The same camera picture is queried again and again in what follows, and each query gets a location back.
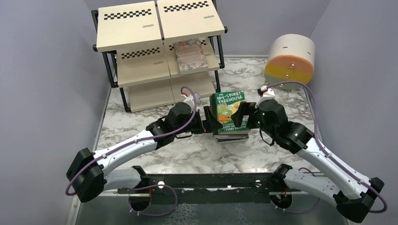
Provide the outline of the green 104-storey treehouse book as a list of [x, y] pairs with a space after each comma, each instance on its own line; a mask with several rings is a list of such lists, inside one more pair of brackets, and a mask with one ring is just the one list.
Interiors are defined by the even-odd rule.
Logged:
[[222, 128], [213, 132], [214, 137], [248, 135], [246, 127], [248, 116], [244, 116], [240, 127], [236, 127], [232, 115], [238, 110], [240, 103], [245, 101], [244, 92], [217, 92], [209, 97], [212, 115], [222, 124]]

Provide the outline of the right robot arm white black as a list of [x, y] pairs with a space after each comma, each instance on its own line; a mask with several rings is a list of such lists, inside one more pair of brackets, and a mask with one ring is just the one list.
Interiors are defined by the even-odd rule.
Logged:
[[354, 170], [328, 150], [310, 129], [289, 121], [284, 107], [276, 100], [265, 100], [259, 104], [243, 101], [231, 117], [234, 125], [241, 126], [244, 116], [248, 116], [247, 128], [258, 128], [274, 143], [305, 159], [328, 178], [323, 180], [304, 175], [291, 166], [280, 165], [272, 174], [278, 185], [323, 199], [355, 223], [361, 223], [368, 213], [373, 212], [371, 208], [380, 196], [384, 182]]

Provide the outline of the round drawer box orange yellow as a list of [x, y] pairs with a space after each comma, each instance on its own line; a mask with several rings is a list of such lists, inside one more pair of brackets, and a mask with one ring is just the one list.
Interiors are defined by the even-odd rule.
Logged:
[[299, 34], [285, 34], [271, 45], [264, 77], [268, 84], [298, 81], [308, 84], [314, 75], [314, 42]]

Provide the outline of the beige black three-tier shelf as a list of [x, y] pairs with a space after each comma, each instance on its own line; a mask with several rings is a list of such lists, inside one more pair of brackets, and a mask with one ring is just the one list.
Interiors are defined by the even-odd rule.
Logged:
[[[214, 0], [150, 0], [101, 7], [91, 12], [111, 87], [126, 112], [170, 105], [189, 85], [202, 96], [220, 92], [225, 67], [221, 35], [227, 32]], [[197, 39], [207, 65], [182, 67], [174, 44]]]

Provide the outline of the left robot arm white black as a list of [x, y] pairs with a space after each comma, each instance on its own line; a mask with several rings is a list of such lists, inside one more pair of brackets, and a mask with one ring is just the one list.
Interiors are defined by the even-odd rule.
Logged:
[[196, 135], [221, 129], [222, 124], [211, 114], [209, 107], [204, 110], [206, 119], [202, 120], [194, 101], [179, 102], [166, 116], [126, 141], [97, 151], [79, 150], [66, 172], [69, 183], [65, 194], [77, 195], [84, 203], [105, 190], [135, 189], [144, 180], [143, 175], [135, 168], [118, 170], [117, 167], [172, 143], [181, 133]]

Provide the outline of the dark bottom book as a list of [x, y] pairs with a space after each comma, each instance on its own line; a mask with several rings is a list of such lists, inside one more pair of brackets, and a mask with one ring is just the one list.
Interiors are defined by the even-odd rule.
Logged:
[[215, 104], [210, 106], [211, 113], [223, 125], [222, 129], [213, 132], [213, 138], [218, 143], [232, 143], [241, 142], [248, 139], [249, 129], [246, 128], [247, 116], [244, 116], [241, 127], [235, 127], [231, 119], [232, 114], [236, 112], [239, 107], [238, 103], [233, 104]]

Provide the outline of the floral cover book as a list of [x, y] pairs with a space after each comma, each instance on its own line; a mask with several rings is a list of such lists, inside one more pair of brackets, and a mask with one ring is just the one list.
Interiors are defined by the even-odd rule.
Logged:
[[173, 44], [180, 75], [204, 72], [208, 63], [198, 38], [175, 42]]

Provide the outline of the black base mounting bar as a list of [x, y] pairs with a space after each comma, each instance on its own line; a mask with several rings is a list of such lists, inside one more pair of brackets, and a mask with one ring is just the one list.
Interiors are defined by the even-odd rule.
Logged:
[[271, 173], [148, 174], [137, 187], [119, 188], [133, 206], [217, 203], [292, 204], [292, 190]]

